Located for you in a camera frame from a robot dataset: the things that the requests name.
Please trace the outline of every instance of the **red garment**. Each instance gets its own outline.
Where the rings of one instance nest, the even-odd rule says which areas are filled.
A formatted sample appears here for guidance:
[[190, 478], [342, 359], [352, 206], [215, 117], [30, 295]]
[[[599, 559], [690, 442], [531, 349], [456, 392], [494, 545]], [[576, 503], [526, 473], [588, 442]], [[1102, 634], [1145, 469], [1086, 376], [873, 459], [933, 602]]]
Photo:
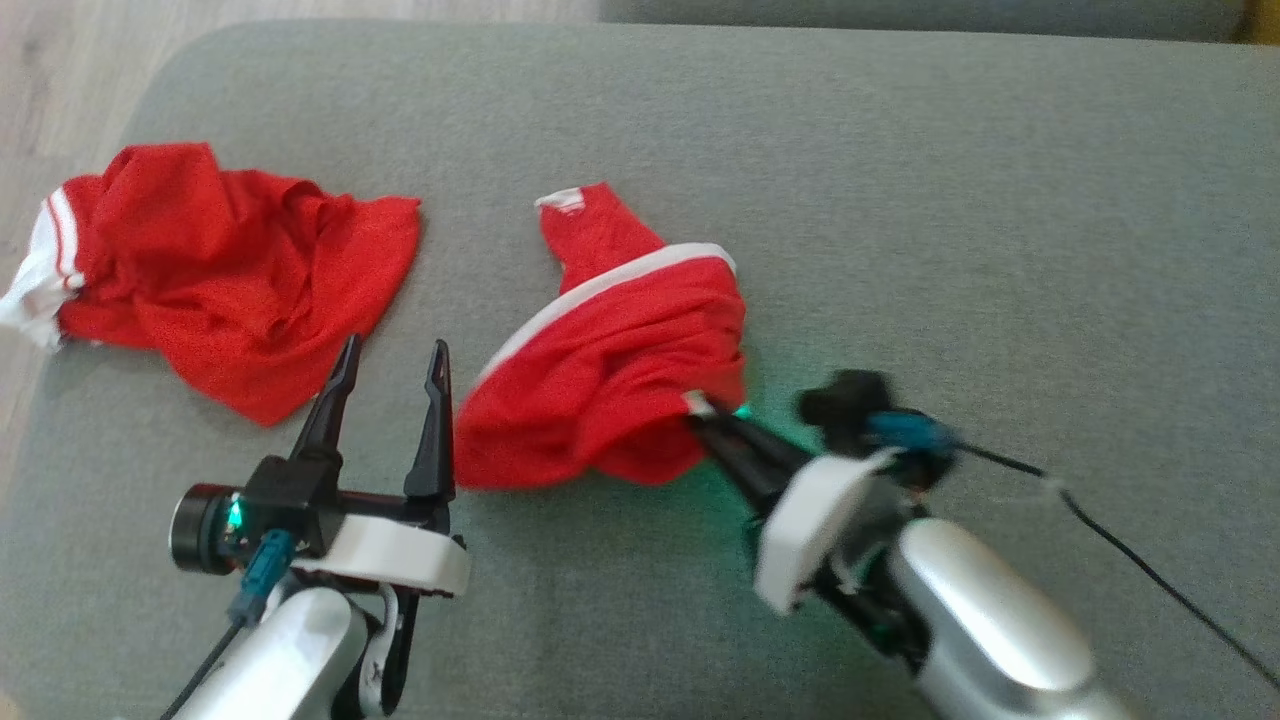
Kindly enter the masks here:
[[207, 145], [127, 147], [61, 191], [72, 217], [54, 209], [59, 252], [74, 234], [83, 275], [58, 314], [63, 332], [159, 350], [192, 387], [262, 425], [319, 392], [417, 250], [419, 200], [357, 202], [305, 179], [219, 170]]
[[538, 488], [595, 468], [667, 483], [701, 457], [684, 393], [744, 400], [745, 306], [717, 245], [666, 246], [607, 184], [539, 201], [561, 297], [481, 372], [456, 423], [460, 486]]

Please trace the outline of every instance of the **gray ottoman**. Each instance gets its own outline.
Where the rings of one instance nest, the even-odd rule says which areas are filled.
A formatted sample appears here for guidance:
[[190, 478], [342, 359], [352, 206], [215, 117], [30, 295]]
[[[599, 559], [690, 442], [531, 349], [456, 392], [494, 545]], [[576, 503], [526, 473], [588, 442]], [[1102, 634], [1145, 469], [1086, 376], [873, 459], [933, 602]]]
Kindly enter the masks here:
[[[556, 295], [532, 200], [599, 179], [671, 242], [737, 260], [751, 398], [836, 368], [1047, 465], [1280, 665], [1280, 51], [865, 31], [259, 24], [148, 91], [128, 142], [425, 199], [417, 264], [365, 351], [349, 488], [394, 492], [431, 342], [460, 395]], [[0, 680], [29, 717], [152, 717], [223, 629], [169, 512], [289, 447], [143, 352], [49, 366], [0, 514]], [[966, 462], [936, 510], [1091, 634], [1153, 716], [1275, 697], [1027, 480]], [[900, 667], [813, 605], [750, 588], [712, 470], [463, 495], [472, 588], [428, 603], [406, 719], [925, 717]]]

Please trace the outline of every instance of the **gray upholstery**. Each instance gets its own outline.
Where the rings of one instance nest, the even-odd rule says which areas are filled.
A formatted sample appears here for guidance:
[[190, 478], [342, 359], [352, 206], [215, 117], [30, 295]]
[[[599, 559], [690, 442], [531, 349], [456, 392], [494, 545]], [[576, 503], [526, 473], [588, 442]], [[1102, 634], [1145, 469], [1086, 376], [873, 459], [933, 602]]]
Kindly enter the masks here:
[[1228, 40], [1245, 0], [600, 0], [609, 22]]
[[[417, 264], [366, 347], [347, 487], [394, 492], [428, 352], [465, 391], [556, 295], [532, 200], [608, 179], [671, 242], [737, 260], [756, 411], [836, 368], [1042, 462], [1280, 665], [1280, 51], [998, 35], [300, 22], [206, 37], [129, 142], [425, 199]], [[262, 430], [150, 354], [49, 366], [0, 514], [0, 679], [33, 719], [159, 714], [221, 632], [230, 579], [169, 564], [196, 482]], [[1088, 630], [1156, 717], [1275, 698], [1021, 477], [965, 462], [936, 507]], [[733, 493], [603, 478], [463, 495], [471, 593], [419, 623], [406, 719], [925, 717], [824, 607], [750, 591]]]

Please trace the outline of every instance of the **red fabric with white trim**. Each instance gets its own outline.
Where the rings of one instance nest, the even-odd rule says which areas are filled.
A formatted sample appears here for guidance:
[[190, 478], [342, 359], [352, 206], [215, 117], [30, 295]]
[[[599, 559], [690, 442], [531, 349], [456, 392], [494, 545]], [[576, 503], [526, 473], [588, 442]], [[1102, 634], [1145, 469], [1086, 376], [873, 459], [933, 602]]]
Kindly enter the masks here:
[[498, 351], [463, 402], [458, 484], [538, 488], [589, 468], [673, 480], [701, 457], [682, 395], [744, 400], [746, 310], [732, 261], [714, 245], [664, 246], [603, 183], [544, 205], [541, 225], [564, 263], [563, 295]]
[[54, 218], [60, 238], [77, 234], [84, 284], [58, 314], [63, 332], [159, 350], [262, 425], [320, 389], [351, 333], [374, 329], [417, 251], [419, 200], [224, 172], [202, 143], [127, 147], [63, 191], [72, 215]]

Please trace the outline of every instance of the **black cable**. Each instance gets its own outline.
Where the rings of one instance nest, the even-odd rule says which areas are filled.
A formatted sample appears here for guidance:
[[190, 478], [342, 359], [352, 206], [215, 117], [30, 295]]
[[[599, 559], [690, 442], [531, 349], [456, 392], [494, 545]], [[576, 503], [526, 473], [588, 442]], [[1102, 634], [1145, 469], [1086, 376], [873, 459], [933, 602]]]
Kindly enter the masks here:
[[214, 669], [214, 664], [223, 656], [223, 652], [227, 652], [227, 648], [232, 644], [232, 641], [236, 639], [236, 635], [243, 626], [243, 623], [232, 623], [232, 626], [227, 628], [227, 632], [223, 634], [223, 639], [218, 641], [218, 644], [215, 644], [214, 650], [209, 652], [205, 661], [200, 664], [200, 667], [196, 669], [196, 674], [191, 676], [191, 680], [187, 680], [187, 687], [182, 688], [178, 697], [175, 697], [173, 703], [169, 705], [169, 710], [165, 710], [164, 715], [160, 716], [160, 720], [173, 720], [173, 716], [182, 710], [182, 706], [186, 705], [188, 700], [191, 700], [196, 688], [198, 688], [200, 683], [205, 680], [209, 671]]
[[1170, 597], [1180, 602], [1181, 606], [1185, 607], [1192, 615], [1194, 615], [1197, 620], [1204, 623], [1204, 625], [1210, 630], [1213, 630], [1213, 634], [1216, 634], [1219, 639], [1229, 644], [1231, 650], [1236, 652], [1236, 655], [1243, 657], [1245, 662], [1253, 666], [1253, 669], [1257, 670], [1260, 675], [1262, 675], [1262, 678], [1267, 682], [1267, 684], [1270, 684], [1276, 692], [1280, 692], [1280, 678], [1277, 678], [1276, 674], [1272, 673], [1266, 665], [1263, 665], [1262, 661], [1258, 660], [1252, 652], [1249, 652], [1248, 648], [1240, 644], [1240, 641], [1231, 637], [1231, 633], [1228, 633], [1226, 629], [1219, 625], [1212, 618], [1206, 615], [1203, 610], [1197, 607], [1194, 602], [1187, 600], [1187, 596], [1178, 592], [1178, 588], [1169, 584], [1167, 580], [1161, 578], [1160, 573], [1156, 573], [1151, 568], [1151, 565], [1147, 565], [1147, 561], [1139, 557], [1138, 553], [1134, 552], [1129, 546], [1120, 542], [1120, 538], [1112, 536], [1093, 518], [1089, 518], [1089, 515], [1084, 512], [1084, 510], [1080, 510], [1080, 506], [1075, 503], [1075, 498], [1071, 497], [1071, 493], [1066, 492], [1066, 488], [1060, 488], [1057, 491], [1057, 495], [1062, 498], [1062, 502], [1066, 503], [1066, 507], [1071, 511], [1073, 515], [1076, 516], [1076, 519], [1088, 525], [1088, 528], [1094, 533], [1098, 533], [1098, 536], [1101, 536], [1102, 539], [1111, 543], [1112, 547], [1125, 553], [1125, 557], [1133, 560], [1133, 564], [1137, 565], [1143, 573], [1146, 573], [1147, 577], [1151, 578], [1153, 583], [1160, 585], [1160, 589], [1165, 591], [1166, 593], [1169, 593]]
[[[1037, 478], [1043, 478], [1046, 475], [1044, 470], [1034, 465], [1028, 465], [1027, 462], [1021, 462], [1019, 460], [1014, 460], [1012, 457], [998, 455], [989, 450], [983, 450], [980, 447], [966, 443], [956, 443], [956, 447], [964, 450], [965, 452], [969, 452], [970, 455], [977, 455], [983, 460], [989, 460], [997, 465], [1004, 465], [1005, 468], [1020, 470], [1023, 473], [1027, 473], [1028, 475], [1036, 475]], [[1197, 620], [1203, 623], [1204, 626], [1207, 626], [1210, 630], [1213, 630], [1213, 634], [1216, 634], [1219, 639], [1225, 642], [1231, 650], [1235, 651], [1236, 655], [1244, 659], [1244, 661], [1248, 662], [1249, 666], [1253, 667], [1260, 675], [1262, 675], [1262, 678], [1267, 682], [1267, 684], [1270, 684], [1276, 692], [1280, 692], [1280, 678], [1277, 678], [1275, 673], [1272, 673], [1266, 665], [1263, 665], [1262, 661], [1257, 659], [1257, 656], [1249, 652], [1249, 650], [1244, 647], [1240, 643], [1240, 641], [1231, 637], [1231, 633], [1226, 632], [1226, 629], [1219, 625], [1217, 621], [1206, 615], [1203, 610], [1197, 607], [1196, 603], [1188, 600], [1187, 596], [1184, 596], [1181, 592], [1178, 591], [1178, 588], [1169, 584], [1169, 580], [1161, 578], [1160, 573], [1156, 573], [1156, 570], [1152, 569], [1152, 566], [1148, 565], [1147, 561], [1142, 559], [1142, 556], [1134, 552], [1133, 548], [1121, 542], [1120, 538], [1111, 534], [1110, 530], [1100, 525], [1097, 520], [1089, 518], [1088, 512], [1085, 512], [1084, 510], [1080, 509], [1079, 505], [1076, 505], [1075, 498], [1071, 497], [1071, 493], [1068, 492], [1066, 488], [1057, 488], [1057, 495], [1059, 497], [1062, 498], [1062, 502], [1066, 503], [1066, 507], [1068, 510], [1071, 511], [1071, 515], [1075, 515], [1076, 520], [1084, 523], [1084, 525], [1091, 530], [1093, 530], [1094, 533], [1097, 533], [1098, 537], [1107, 541], [1108, 543], [1111, 543], [1112, 547], [1123, 552], [1125, 557], [1132, 560], [1133, 564], [1137, 565], [1139, 570], [1146, 573], [1147, 577], [1151, 578], [1153, 583], [1160, 585], [1160, 589], [1165, 591], [1169, 594], [1169, 597], [1176, 600], [1183, 607], [1185, 607], [1192, 615], [1194, 615]]]

